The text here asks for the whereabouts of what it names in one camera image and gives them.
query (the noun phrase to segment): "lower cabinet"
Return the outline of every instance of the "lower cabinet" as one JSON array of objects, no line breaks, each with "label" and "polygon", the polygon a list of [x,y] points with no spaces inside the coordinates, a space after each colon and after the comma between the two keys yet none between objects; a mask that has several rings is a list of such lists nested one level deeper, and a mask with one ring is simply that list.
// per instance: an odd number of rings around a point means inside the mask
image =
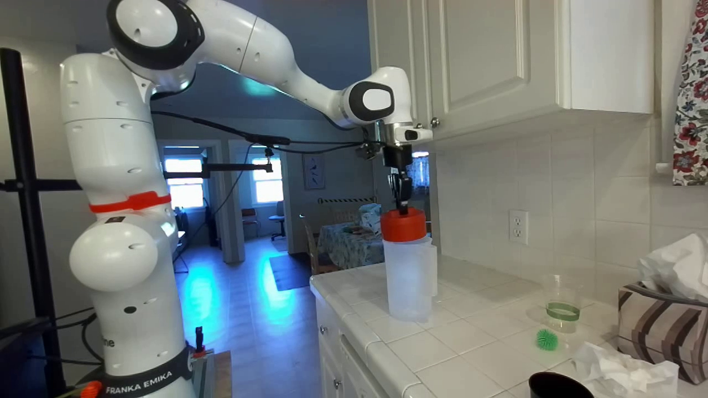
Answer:
[{"label": "lower cabinet", "polygon": [[324,302],[317,302],[319,357],[322,398],[385,398],[371,372],[355,353],[350,336]]}]

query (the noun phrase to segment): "white tile countertop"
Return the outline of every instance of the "white tile countertop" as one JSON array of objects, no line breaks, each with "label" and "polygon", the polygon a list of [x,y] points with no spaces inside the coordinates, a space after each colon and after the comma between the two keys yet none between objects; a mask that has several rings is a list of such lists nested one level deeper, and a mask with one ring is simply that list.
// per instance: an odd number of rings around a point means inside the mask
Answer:
[{"label": "white tile countertop", "polygon": [[[537,349],[539,286],[452,259],[441,259],[441,294],[427,323],[386,313],[383,266],[314,276],[312,292],[337,312],[376,380],[407,398],[528,398],[530,373],[579,377],[570,356],[582,342],[614,344],[614,307],[583,301],[577,331],[558,334],[556,351]],[[678,398],[705,396],[708,382],[678,382]]]}]

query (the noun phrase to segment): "electrical outlet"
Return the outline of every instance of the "electrical outlet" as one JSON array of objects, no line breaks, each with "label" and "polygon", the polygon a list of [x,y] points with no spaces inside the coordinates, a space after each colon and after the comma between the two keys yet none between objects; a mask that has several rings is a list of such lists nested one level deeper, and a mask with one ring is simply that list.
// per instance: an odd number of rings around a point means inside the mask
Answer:
[{"label": "electrical outlet", "polygon": [[511,218],[511,227],[509,227],[511,241],[520,244],[520,246],[528,246],[528,239],[530,239],[530,214],[520,210],[520,213],[511,213],[509,218]]}]

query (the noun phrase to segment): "tile backsplash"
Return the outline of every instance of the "tile backsplash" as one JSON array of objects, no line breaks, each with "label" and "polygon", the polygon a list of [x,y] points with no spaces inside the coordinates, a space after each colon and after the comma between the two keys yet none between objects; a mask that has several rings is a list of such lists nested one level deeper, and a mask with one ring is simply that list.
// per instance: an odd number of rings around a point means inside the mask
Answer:
[{"label": "tile backsplash", "polygon": [[[560,269],[585,297],[614,302],[636,259],[708,231],[708,188],[655,175],[656,119],[594,121],[436,150],[445,257],[539,280]],[[511,244],[514,210],[530,214],[528,246]]]}]

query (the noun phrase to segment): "ceiling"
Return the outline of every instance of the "ceiling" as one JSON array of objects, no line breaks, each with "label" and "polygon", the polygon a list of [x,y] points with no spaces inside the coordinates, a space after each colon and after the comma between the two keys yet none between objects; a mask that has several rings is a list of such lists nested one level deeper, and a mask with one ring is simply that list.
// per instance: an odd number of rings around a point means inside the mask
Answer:
[{"label": "ceiling", "polygon": [[[319,81],[342,88],[370,74],[365,0],[230,0],[281,28],[299,66]],[[108,0],[0,0],[0,36],[73,43],[78,51],[110,49],[103,6]],[[199,118],[301,119],[319,112],[282,98],[251,98],[240,77],[203,66],[190,91],[158,99],[156,109]]]}]

